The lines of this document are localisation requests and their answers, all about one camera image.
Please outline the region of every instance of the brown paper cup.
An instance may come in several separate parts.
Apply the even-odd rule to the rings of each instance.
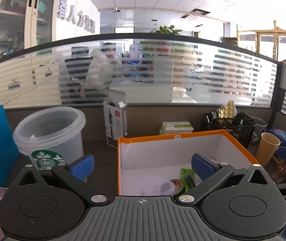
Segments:
[[[262,166],[267,165],[279,145],[280,140],[275,135],[267,132],[262,133],[256,160]]]

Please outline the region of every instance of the cabinet handle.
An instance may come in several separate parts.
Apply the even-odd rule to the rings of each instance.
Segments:
[[[32,7],[32,0],[29,0],[28,6],[29,6],[29,7]]]
[[[38,0],[35,0],[35,6],[34,6],[35,9],[37,9],[37,1]]]

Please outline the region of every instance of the open white box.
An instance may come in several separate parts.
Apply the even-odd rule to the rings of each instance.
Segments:
[[[118,194],[142,195],[145,184],[180,179],[181,168],[191,168],[200,153],[214,163],[227,162],[236,169],[249,168],[256,159],[225,130],[118,140]],[[201,179],[195,176],[195,182]]]

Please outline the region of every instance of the black mesh organizer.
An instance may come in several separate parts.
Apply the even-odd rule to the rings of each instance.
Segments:
[[[248,148],[255,126],[256,122],[248,116],[238,114],[234,118],[213,118],[211,113],[205,113],[202,117],[200,131],[225,129],[245,148]]]

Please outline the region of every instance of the green logo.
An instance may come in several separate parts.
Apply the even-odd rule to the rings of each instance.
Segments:
[[[31,156],[37,169],[51,169],[54,165],[65,162],[61,155],[50,150],[37,150]]]

